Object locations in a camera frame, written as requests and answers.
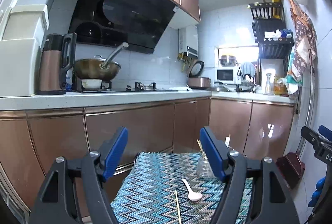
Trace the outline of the white gas water heater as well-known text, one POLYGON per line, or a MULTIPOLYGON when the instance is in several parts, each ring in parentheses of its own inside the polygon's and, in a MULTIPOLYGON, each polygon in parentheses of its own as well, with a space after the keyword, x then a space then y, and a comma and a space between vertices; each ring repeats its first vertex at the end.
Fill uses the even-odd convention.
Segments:
POLYGON ((198 28, 196 25, 179 30, 179 53, 191 58, 198 58, 198 28))

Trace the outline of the white appliance box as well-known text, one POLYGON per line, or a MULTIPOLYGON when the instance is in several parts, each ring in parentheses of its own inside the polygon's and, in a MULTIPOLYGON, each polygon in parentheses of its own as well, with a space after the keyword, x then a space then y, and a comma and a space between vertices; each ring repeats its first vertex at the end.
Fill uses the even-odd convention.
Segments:
POLYGON ((38 90, 48 6, 18 5, 1 16, 1 97, 28 97, 38 90))

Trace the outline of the white microwave oven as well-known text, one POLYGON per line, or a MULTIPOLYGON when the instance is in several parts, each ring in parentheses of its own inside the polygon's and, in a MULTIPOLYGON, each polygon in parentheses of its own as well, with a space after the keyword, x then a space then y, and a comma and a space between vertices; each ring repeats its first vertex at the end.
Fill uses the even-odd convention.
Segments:
POLYGON ((219 67, 216 69, 216 81, 222 84, 242 84, 241 66, 219 67))

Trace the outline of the white ceramic spoon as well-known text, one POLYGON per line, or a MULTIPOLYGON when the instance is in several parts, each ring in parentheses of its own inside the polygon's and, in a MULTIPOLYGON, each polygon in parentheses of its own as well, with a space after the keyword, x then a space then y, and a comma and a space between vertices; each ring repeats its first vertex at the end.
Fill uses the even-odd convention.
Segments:
POLYGON ((231 135, 229 134, 229 135, 225 138, 225 145, 226 145, 227 147, 229 147, 230 140, 231 140, 231 135))
POLYGON ((201 193, 195 192, 192 190, 190 187, 190 184, 187 182, 186 179, 182 178, 182 182, 184 183, 185 187, 187 188, 188 191, 188 199, 192 202, 197 202, 202 199, 203 195, 201 193))

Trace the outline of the yellow oil bottle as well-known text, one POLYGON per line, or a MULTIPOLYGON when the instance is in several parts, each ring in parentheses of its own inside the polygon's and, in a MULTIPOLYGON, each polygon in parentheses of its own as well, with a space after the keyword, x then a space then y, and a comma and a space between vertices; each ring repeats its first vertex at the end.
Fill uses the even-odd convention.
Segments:
POLYGON ((275 77, 274 84, 273 84, 273 93, 274 95, 285 95, 287 93, 287 88, 284 84, 284 78, 283 77, 275 77))

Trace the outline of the glass pot lid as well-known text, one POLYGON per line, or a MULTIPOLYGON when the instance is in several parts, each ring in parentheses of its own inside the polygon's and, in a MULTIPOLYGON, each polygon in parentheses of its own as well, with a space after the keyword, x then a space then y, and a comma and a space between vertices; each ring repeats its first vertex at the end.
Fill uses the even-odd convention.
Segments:
POLYGON ((231 90, 223 85, 214 85, 209 88, 210 91, 213 92, 230 92, 231 90))

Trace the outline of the black wall dish rack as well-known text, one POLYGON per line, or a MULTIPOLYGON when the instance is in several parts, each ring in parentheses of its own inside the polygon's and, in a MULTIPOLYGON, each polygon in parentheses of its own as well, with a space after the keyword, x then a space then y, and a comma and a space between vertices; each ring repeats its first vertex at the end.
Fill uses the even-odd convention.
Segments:
POLYGON ((280 2, 249 4, 252 30, 258 45, 259 58, 285 59, 294 44, 293 32, 286 27, 284 7, 280 2))

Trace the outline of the blue white packet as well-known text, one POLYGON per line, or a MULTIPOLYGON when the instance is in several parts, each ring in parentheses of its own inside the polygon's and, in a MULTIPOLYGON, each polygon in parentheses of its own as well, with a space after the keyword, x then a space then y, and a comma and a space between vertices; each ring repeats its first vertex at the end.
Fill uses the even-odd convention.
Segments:
POLYGON ((71 92, 73 86, 73 78, 71 73, 66 74, 66 91, 71 92))

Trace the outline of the clear glass bottle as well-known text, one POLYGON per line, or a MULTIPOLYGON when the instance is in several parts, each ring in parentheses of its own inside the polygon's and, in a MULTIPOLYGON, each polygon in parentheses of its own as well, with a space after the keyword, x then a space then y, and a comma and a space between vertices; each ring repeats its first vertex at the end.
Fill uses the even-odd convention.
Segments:
POLYGON ((273 95, 273 83, 271 82, 271 73, 266 73, 265 94, 273 95))

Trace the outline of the white ceramic bowl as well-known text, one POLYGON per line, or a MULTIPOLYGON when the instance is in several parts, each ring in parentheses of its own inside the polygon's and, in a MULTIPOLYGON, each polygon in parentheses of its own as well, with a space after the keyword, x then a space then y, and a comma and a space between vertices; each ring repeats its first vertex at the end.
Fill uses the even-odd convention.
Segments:
POLYGON ((82 79, 81 83, 82 83, 82 86, 84 89, 93 90, 93 89, 100 89, 102 80, 100 80, 100 79, 82 79))

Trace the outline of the copper lower cabinets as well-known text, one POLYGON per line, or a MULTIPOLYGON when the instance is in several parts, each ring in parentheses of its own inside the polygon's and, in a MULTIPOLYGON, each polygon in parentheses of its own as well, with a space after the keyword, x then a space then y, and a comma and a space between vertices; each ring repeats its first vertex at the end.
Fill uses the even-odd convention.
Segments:
POLYGON ((113 199, 140 152, 196 152, 199 131, 260 159, 281 157, 289 141, 294 103, 238 97, 200 97, 99 107, 1 111, 1 182, 23 211, 32 208, 55 158, 79 158, 116 129, 129 131, 117 174, 106 185, 113 199))

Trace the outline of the copper rice cooker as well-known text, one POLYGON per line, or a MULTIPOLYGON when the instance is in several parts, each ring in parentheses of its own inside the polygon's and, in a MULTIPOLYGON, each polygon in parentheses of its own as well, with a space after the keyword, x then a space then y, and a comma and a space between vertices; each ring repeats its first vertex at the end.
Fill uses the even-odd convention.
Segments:
POLYGON ((195 59, 190 64, 187 71, 187 85, 191 89, 208 89, 211 86, 211 79, 209 77, 202 77, 201 74, 204 69, 204 62, 195 59))

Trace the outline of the wooden chopstick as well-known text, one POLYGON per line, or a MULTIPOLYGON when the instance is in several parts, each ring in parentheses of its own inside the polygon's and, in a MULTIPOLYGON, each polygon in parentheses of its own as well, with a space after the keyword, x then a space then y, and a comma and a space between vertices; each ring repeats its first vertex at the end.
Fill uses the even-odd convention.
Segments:
POLYGON ((178 223, 182 224, 182 220, 181 220, 181 211, 179 208, 179 200, 178 200, 178 193, 177 190, 175 190, 175 199, 176 199, 176 207, 177 207, 177 215, 178 215, 178 223))
POLYGON ((203 147, 202 147, 201 141, 198 140, 198 139, 196 139, 196 141, 197 141, 197 144, 198 144, 198 146, 199 146, 199 148, 200 148, 200 152, 201 152, 202 157, 203 157, 203 158, 206 158, 206 153, 204 152, 204 149, 203 149, 203 147))

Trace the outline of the red dustpan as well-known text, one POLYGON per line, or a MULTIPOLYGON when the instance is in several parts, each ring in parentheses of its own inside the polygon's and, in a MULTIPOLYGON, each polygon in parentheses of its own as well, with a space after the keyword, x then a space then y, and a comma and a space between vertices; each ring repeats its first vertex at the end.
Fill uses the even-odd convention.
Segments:
POLYGON ((294 189, 298 185, 306 168, 298 154, 293 152, 278 158, 276 165, 290 189, 294 189))

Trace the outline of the clear glass jar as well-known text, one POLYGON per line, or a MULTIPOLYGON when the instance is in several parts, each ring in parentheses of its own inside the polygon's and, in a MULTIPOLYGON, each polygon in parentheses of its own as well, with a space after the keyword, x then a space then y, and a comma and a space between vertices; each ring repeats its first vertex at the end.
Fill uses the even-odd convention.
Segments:
POLYGON ((214 178, 214 174, 207 157, 199 157, 196 168, 196 175, 201 178, 214 178))

